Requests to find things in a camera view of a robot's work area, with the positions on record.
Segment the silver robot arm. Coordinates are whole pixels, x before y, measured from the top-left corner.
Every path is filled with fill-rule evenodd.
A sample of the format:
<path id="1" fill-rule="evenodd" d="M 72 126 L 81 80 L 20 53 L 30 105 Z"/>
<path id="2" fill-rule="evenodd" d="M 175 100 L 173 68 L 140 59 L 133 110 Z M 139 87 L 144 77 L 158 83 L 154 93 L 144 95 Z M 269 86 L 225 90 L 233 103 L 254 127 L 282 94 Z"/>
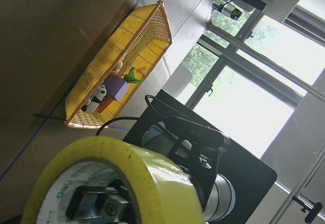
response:
<path id="1" fill-rule="evenodd" d="M 231 145 L 223 133 L 201 125 L 153 125 L 142 136 L 144 148 L 171 159 L 189 177 L 198 195 L 204 220 L 219 221 L 231 213 L 236 194 L 217 173 L 223 152 Z M 103 187 L 77 187 L 65 212 L 71 220 L 135 223 L 135 204 L 120 178 Z"/>

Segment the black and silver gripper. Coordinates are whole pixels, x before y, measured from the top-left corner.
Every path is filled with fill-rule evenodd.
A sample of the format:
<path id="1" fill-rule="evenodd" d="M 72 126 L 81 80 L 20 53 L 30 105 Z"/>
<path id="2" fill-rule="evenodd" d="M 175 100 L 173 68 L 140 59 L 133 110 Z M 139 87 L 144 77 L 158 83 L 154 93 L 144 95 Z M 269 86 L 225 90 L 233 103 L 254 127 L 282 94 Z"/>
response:
<path id="1" fill-rule="evenodd" d="M 120 178 L 104 186 L 79 186 L 75 189 L 66 217 L 91 223 L 134 223 L 135 211 L 128 188 Z"/>

